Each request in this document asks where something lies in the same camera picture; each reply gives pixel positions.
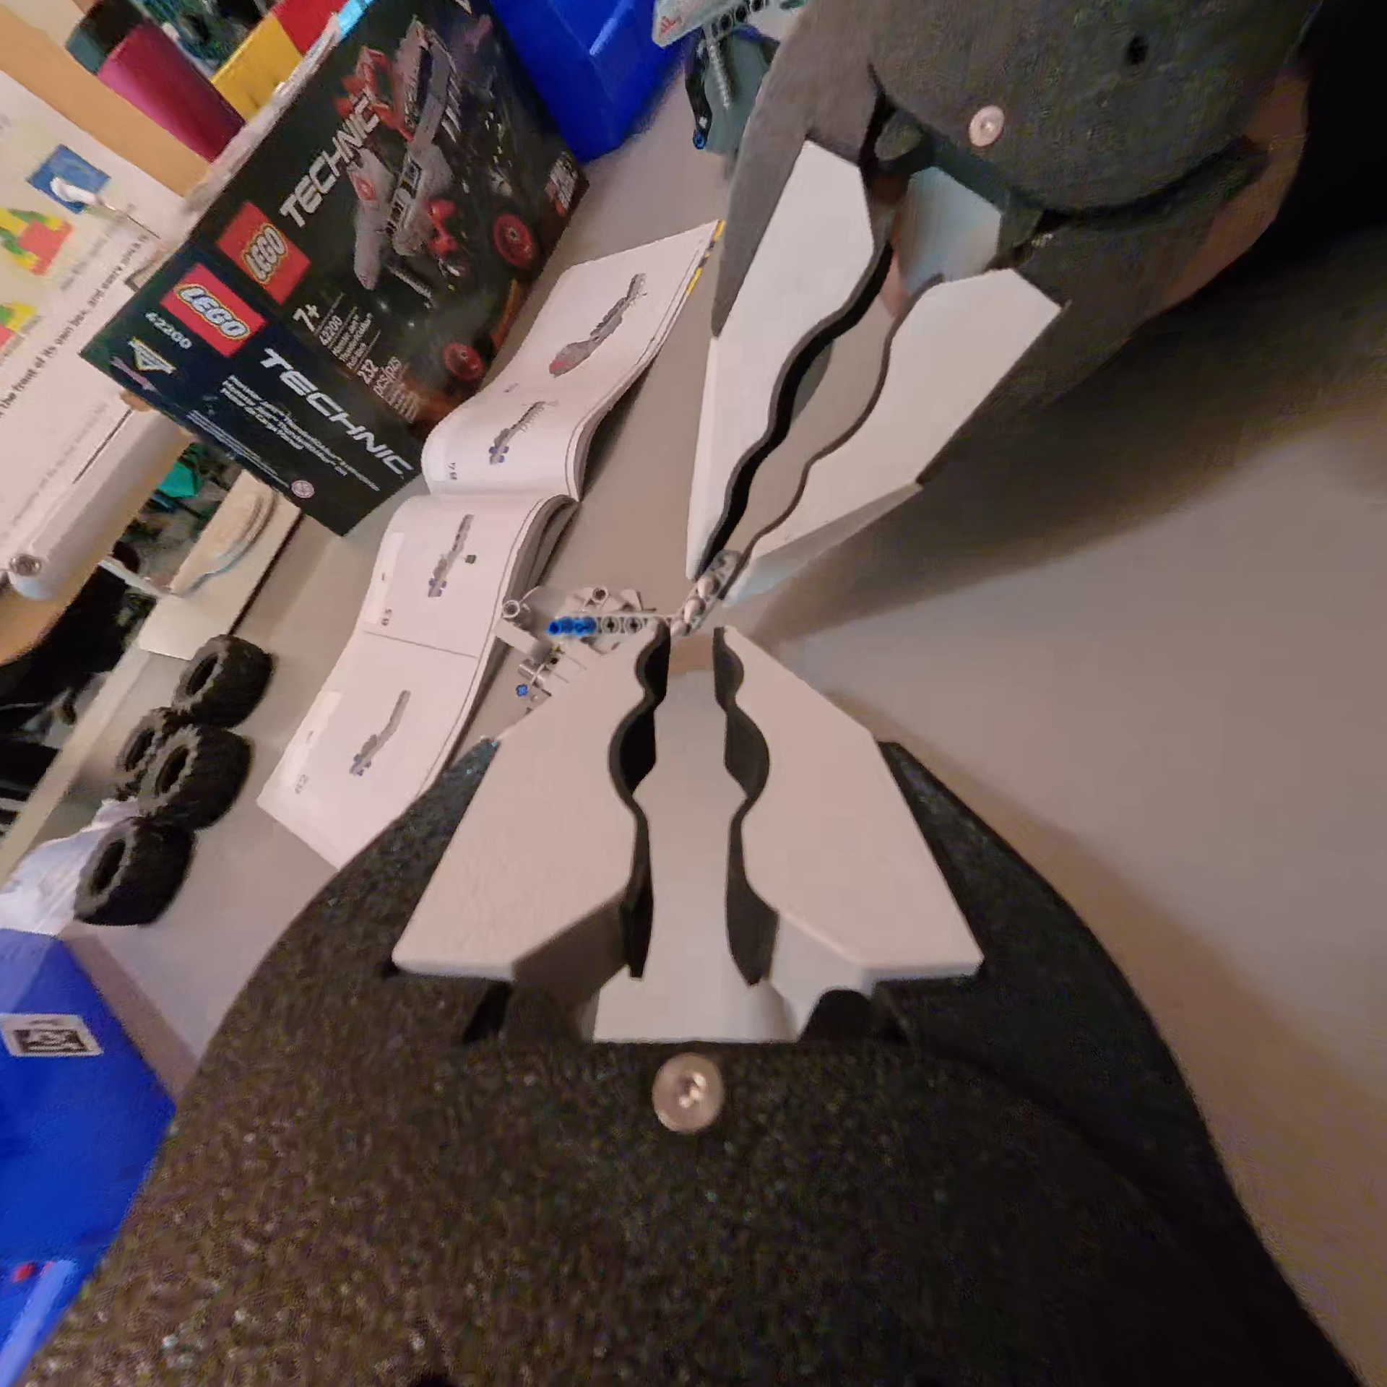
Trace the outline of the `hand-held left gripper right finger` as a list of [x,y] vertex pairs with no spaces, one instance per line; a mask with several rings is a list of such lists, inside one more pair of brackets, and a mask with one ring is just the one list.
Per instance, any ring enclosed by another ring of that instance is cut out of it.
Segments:
[[832,994],[971,978],[982,945],[871,732],[731,628],[712,640],[730,827],[725,918],[799,1035]]

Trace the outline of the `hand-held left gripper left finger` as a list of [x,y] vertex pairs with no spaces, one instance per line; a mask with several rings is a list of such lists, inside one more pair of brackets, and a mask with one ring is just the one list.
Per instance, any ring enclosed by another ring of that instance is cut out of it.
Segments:
[[669,631],[650,623],[505,729],[391,963],[496,982],[584,1015],[647,966],[648,819]]

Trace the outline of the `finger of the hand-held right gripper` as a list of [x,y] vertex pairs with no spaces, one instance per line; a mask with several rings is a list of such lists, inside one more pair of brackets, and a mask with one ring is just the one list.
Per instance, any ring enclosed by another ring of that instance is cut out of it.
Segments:
[[727,548],[756,469],[788,432],[799,381],[868,313],[892,261],[860,165],[815,141],[793,158],[746,273],[731,288],[746,234],[751,213],[731,199],[689,490],[689,579],[704,579]]
[[725,599],[763,597],[919,491],[919,478],[1062,316],[1020,270],[925,289],[892,330],[862,419],[818,455]]

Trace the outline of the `grey toothed toy brick beam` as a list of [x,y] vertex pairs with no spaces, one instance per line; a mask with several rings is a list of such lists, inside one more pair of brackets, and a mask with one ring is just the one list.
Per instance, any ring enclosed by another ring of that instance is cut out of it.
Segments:
[[616,645],[664,628],[672,642],[699,635],[712,616],[737,576],[740,555],[719,552],[692,583],[683,602],[672,612],[655,612],[643,605],[635,589],[611,589],[590,585],[562,593],[559,612],[547,617],[541,635],[552,642],[579,642],[592,649],[616,649]]

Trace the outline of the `toy brick truck model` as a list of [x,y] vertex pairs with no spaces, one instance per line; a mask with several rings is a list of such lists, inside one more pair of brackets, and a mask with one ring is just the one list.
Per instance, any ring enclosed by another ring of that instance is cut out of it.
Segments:
[[683,54],[692,142],[733,160],[775,52],[805,2],[655,2],[650,40]]

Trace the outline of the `grey desk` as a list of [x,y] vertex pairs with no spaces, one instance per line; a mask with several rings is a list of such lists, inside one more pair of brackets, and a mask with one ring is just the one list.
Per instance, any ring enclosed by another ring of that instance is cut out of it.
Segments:
[[[996,457],[730,623],[901,742],[1077,908],[1176,1051],[1239,1194],[1360,1377],[1384,1386],[1384,202],[1321,186]],[[719,256],[609,417],[549,578],[686,593]],[[67,940],[179,1095],[333,875],[258,794],[341,650],[390,509],[302,522],[245,612],[279,655],[245,799],[150,928]],[[672,653],[638,797],[643,983],[599,1035],[768,1032],[716,959],[737,806],[708,640]]]

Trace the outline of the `grey toy brick panel assembly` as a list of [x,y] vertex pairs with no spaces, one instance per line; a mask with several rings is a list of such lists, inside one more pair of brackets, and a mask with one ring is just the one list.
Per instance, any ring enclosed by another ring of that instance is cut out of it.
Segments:
[[493,636],[518,653],[515,696],[535,707],[655,623],[635,589],[543,585],[501,604]]

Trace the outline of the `open instruction booklet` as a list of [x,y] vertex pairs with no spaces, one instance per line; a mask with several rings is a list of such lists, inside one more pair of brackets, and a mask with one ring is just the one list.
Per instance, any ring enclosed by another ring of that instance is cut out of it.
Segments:
[[338,665],[258,797],[341,868],[450,766],[492,679],[493,623],[539,579],[592,437],[663,349],[719,222],[567,268],[511,363],[432,428]]

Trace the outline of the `black toy tire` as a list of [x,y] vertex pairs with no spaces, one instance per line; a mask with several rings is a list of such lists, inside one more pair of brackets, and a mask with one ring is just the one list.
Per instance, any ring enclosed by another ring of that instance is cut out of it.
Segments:
[[218,724],[188,722],[155,754],[137,813],[188,831],[208,829],[235,806],[250,769],[250,740]]
[[148,711],[129,732],[118,754],[115,755],[112,799],[129,800],[137,797],[153,757],[163,742],[184,728],[184,715],[176,707],[156,706]]
[[86,862],[73,920],[86,926],[150,926],[173,902],[195,852],[195,831],[136,818],[110,829]]
[[188,661],[168,707],[186,722],[235,729],[252,718],[274,672],[274,653],[243,636],[218,635]]

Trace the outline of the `black toy set box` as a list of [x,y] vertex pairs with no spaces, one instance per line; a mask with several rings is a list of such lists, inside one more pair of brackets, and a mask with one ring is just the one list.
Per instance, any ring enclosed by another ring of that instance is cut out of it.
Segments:
[[81,357],[349,535],[482,388],[584,189],[490,2],[369,2]]

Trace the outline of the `white plastic bag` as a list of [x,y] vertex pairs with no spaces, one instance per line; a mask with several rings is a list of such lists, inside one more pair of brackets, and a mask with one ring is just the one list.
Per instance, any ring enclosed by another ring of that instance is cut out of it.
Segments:
[[2,884],[2,931],[43,938],[67,931],[77,922],[81,875],[129,814],[129,802],[108,800],[81,831],[33,849]]

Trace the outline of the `blue tagged storage bin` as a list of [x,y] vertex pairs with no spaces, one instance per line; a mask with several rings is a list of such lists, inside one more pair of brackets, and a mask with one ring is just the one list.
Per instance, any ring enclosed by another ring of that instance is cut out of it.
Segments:
[[110,1251],[173,1109],[70,949],[2,928],[2,1386]]

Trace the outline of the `yellow and red box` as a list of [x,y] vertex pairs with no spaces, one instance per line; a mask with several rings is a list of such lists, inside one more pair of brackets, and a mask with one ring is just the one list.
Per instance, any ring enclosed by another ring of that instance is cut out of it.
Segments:
[[295,76],[306,52],[349,2],[276,2],[213,75],[213,91],[243,121],[257,117]]

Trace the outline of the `maroon cup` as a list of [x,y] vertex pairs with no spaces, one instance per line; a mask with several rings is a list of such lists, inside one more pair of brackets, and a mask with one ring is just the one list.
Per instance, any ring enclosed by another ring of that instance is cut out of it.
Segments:
[[245,129],[173,39],[148,20],[129,29],[96,76],[204,162],[216,162]]

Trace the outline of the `printed paper sheet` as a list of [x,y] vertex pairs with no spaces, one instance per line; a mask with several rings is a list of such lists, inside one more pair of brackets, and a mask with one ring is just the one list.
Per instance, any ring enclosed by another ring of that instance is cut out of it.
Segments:
[[2,541],[134,409],[83,358],[181,198],[2,76]]

